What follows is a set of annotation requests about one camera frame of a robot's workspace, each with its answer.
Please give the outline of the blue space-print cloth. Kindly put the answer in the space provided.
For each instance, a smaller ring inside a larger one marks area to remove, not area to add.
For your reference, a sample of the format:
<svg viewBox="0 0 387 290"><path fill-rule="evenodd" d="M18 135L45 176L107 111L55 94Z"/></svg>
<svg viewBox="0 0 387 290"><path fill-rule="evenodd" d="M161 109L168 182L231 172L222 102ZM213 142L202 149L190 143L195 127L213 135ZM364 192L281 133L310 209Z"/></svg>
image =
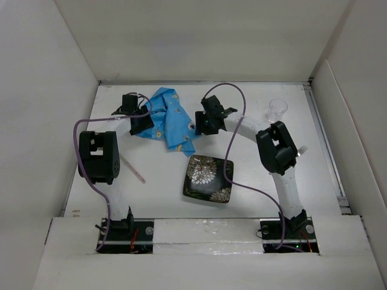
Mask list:
<svg viewBox="0 0 387 290"><path fill-rule="evenodd" d="M156 141L165 141L169 151L182 152L186 156L195 153L193 140L195 123L180 103L176 90L159 88L146 103L151 110L150 117L154 127L138 133L136 136Z"/></svg>

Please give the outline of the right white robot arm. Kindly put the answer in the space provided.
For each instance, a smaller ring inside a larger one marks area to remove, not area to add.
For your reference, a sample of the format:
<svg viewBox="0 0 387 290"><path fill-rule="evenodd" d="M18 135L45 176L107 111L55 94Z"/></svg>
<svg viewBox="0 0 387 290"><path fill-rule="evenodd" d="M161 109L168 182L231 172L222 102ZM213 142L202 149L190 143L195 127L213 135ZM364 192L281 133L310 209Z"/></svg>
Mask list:
<svg viewBox="0 0 387 290"><path fill-rule="evenodd" d="M295 178L296 158L300 156L286 125L277 121L265 126L259 121L237 113L234 108L225 109L216 96L203 98L204 111L195 113L196 133L214 135L220 129L234 132L258 146L264 168L271 174L281 207L279 223L281 234L295 237L307 220L301 204Z"/></svg>

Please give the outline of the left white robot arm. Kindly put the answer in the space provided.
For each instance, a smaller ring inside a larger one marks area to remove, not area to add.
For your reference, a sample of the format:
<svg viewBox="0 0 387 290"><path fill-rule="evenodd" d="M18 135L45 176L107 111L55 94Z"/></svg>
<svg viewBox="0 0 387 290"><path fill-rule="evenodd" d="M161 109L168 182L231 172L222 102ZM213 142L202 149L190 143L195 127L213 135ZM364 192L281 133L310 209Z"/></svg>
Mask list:
<svg viewBox="0 0 387 290"><path fill-rule="evenodd" d="M73 143L79 175L105 200L107 207L106 225L97 227L105 236L112 223L111 203L108 195L95 187L95 184L113 184L120 173L119 138L124 134L134 136L153 128L151 111L152 104L148 97L130 92L122 96L121 106L110 117L81 119L74 125ZM80 124L96 122L103 122L109 129L105 132L78 132Z"/></svg>

